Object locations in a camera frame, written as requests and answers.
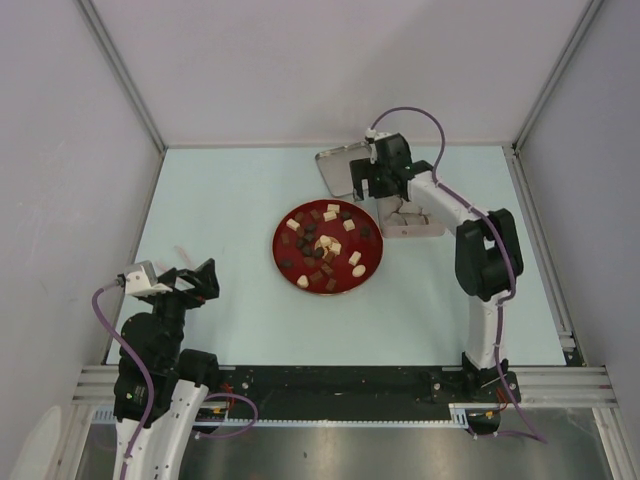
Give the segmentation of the white chocolate piece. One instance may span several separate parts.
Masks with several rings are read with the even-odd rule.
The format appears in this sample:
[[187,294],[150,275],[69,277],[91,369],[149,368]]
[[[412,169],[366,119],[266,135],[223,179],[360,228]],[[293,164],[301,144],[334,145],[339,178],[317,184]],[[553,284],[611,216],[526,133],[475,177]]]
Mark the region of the white chocolate piece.
[[361,253],[358,251],[354,251],[349,257],[348,262],[352,266],[357,266],[360,259],[361,259]]

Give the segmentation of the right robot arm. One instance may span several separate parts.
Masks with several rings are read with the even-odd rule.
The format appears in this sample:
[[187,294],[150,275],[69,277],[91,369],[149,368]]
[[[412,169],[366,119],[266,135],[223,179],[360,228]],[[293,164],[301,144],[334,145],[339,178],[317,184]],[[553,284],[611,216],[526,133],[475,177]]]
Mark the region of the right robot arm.
[[350,163],[354,198],[399,196],[430,212],[455,238],[454,270],[469,297],[469,330],[462,354],[461,388],[484,401],[497,387],[515,401],[502,353],[504,304],[516,293],[524,262],[515,220],[506,209],[484,211],[439,179],[436,167],[412,160],[399,133],[365,134],[370,156]]

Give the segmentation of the pink cat paw tongs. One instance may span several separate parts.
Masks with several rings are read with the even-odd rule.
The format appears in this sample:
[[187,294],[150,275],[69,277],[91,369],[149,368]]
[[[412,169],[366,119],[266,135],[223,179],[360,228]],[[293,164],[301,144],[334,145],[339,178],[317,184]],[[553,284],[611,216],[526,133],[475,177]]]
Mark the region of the pink cat paw tongs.
[[193,262],[193,260],[190,258],[189,254],[186,252],[186,250],[179,246],[179,245],[175,245],[174,246],[174,251],[178,254],[178,256],[180,257],[180,259],[183,261],[184,265],[190,269],[190,270],[194,270],[195,269],[195,263]]

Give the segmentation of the red round plate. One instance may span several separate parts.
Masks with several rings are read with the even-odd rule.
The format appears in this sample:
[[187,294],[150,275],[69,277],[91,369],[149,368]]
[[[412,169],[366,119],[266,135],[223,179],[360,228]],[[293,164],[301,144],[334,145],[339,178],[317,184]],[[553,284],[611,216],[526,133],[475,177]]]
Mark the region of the red round plate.
[[[340,205],[335,220],[325,222],[323,214],[328,204]],[[351,219],[355,229],[346,231],[343,222]],[[368,227],[370,236],[360,236],[360,229]],[[290,244],[283,245],[281,235],[290,236]],[[275,228],[271,253],[277,269],[296,288],[316,295],[346,293],[363,285],[378,269],[383,258],[383,236],[374,218],[361,207],[338,199],[316,199],[300,204],[284,215]],[[348,260],[354,251],[361,253],[358,265],[366,272],[359,278],[352,276],[355,266]],[[309,286],[296,284],[306,275]]]

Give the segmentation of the metal tin box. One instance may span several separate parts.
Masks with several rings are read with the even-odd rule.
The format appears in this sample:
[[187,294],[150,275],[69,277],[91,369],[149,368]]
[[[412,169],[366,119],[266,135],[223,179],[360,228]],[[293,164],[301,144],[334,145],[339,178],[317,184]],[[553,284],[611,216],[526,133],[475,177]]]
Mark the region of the metal tin box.
[[419,205],[392,196],[376,201],[378,223],[384,238],[428,238],[446,233],[446,227]]

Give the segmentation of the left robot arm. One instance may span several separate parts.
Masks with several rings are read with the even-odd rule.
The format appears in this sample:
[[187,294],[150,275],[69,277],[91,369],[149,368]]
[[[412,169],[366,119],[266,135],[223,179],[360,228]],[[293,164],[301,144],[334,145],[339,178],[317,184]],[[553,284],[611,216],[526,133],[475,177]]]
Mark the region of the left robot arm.
[[151,306],[123,324],[114,386],[116,479],[178,477],[193,423],[204,400],[221,387],[216,355],[184,349],[186,314],[218,298],[213,259],[199,267],[129,266],[121,277],[126,295]]

